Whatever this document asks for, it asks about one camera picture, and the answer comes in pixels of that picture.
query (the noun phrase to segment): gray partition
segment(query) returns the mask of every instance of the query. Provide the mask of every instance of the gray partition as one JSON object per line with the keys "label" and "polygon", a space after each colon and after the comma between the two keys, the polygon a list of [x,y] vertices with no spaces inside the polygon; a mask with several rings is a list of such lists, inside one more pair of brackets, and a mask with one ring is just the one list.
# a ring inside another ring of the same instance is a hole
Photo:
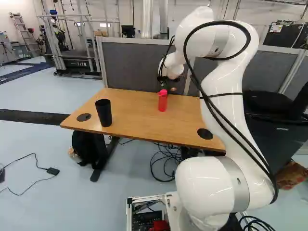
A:
{"label": "gray partition", "polygon": [[[243,89],[277,92],[296,57],[296,54],[258,51],[245,70]],[[197,58],[194,64],[194,70],[200,80],[215,67],[214,61],[203,58]],[[190,85],[189,95],[199,96],[193,83]]]}
{"label": "gray partition", "polygon": [[243,89],[277,92],[297,55],[258,51],[243,77]]}
{"label": "gray partition", "polygon": [[[103,42],[103,54],[109,88],[159,92],[158,65],[167,45]],[[183,94],[187,68],[173,93]]]}
{"label": "gray partition", "polygon": [[308,82],[308,57],[306,56],[294,75],[284,95],[294,100],[302,87]]}
{"label": "gray partition", "polygon": [[[204,58],[196,58],[194,61],[193,70],[198,78],[201,81],[204,77],[210,74],[217,67],[217,61],[204,59]],[[189,96],[199,96],[199,91],[197,87],[191,82],[188,90]]]}

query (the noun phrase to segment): table top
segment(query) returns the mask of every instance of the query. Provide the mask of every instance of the table top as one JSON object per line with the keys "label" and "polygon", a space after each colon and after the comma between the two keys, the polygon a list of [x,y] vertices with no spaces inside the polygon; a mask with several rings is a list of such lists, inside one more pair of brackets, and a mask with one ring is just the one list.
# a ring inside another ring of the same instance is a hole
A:
{"label": "table top", "polygon": [[[100,124],[95,108],[95,102],[99,99],[111,101],[113,123],[110,127],[104,128]],[[90,113],[91,118],[78,122],[76,118],[82,113]],[[168,95],[167,109],[160,112],[156,93],[104,88],[74,111],[60,126],[92,133],[225,151],[218,137],[205,140],[198,135],[197,130],[206,126],[201,118],[199,99],[192,96]]]}

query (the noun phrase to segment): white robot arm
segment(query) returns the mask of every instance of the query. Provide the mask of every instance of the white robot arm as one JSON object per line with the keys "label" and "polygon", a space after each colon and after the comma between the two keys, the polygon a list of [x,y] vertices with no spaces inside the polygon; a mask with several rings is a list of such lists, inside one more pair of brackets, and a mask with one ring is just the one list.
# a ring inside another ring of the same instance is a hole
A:
{"label": "white robot arm", "polygon": [[[202,119],[225,144],[224,157],[194,157],[176,171],[176,186],[192,222],[203,231],[218,230],[231,212],[263,207],[277,198],[277,186],[244,117],[243,73],[258,49],[258,35],[249,24],[214,21],[209,7],[199,7],[179,25],[176,51],[161,73],[174,79],[188,63],[200,90]],[[189,65],[193,57],[218,60],[201,83]]]}

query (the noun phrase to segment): red water bottle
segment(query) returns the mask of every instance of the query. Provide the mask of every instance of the red water bottle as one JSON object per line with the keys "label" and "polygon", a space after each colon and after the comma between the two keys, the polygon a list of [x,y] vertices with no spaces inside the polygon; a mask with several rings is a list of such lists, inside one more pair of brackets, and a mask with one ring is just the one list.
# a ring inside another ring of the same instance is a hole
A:
{"label": "red water bottle", "polygon": [[158,92],[158,110],[164,112],[167,109],[167,95],[166,89],[162,89]]}

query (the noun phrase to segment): black backpack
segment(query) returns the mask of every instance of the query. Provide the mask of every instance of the black backpack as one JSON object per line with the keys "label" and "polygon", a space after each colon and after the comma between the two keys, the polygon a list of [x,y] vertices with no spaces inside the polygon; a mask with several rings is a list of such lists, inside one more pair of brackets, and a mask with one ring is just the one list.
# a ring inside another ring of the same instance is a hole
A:
{"label": "black backpack", "polygon": [[78,163],[80,166],[92,164],[92,168],[96,168],[99,155],[94,142],[93,133],[74,130],[72,135],[72,147],[74,152],[81,159],[81,162]]}

